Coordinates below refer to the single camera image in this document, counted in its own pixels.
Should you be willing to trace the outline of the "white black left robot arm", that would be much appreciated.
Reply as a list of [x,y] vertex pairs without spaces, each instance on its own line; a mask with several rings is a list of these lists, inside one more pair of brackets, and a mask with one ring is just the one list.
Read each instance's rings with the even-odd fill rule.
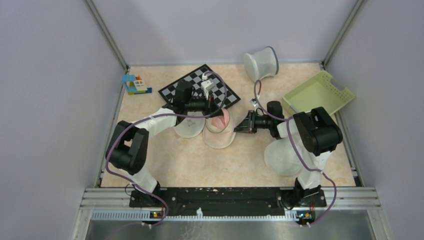
[[160,202],[158,181],[145,166],[149,139],[160,132],[179,125],[186,118],[205,119],[222,115],[222,107],[214,100],[212,89],[216,86],[211,80],[201,83],[203,94],[195,96],[194,86],[189,82],[177,85],[171,102],[162,106],[157,112],[137,121],[120,121],[117,123],[105,159],[106,165],[113,165],[119,172],[109,167],[106,171],[112,175],[128,180],[142,192],[141,200],[149,207]]

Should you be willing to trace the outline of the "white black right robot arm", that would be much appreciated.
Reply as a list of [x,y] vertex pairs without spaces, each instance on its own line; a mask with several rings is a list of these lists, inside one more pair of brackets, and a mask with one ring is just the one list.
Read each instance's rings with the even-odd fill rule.
[[285,118],[279,101],[270,101],[266,106],[262,114],[250,110],[234,132],[255,134],[258,129],[267,129],[273,138],[289,140],[302,165],[295,179],[293,200],[299,206],[307,206],[321,190],[325,164],[343,141],[342,131],[323,107]]

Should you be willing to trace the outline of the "pink bra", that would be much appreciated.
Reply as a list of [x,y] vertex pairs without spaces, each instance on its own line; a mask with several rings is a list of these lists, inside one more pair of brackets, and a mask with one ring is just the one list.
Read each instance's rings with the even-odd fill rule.
[[229,112],[225,108],[223,108],[222,109],[222,115],[212,117],[210,119],[211,120],[210,124],[211,124],[212,127],[223,130],[228,126],[230,119],[231,119],[231,117],[230,117]]

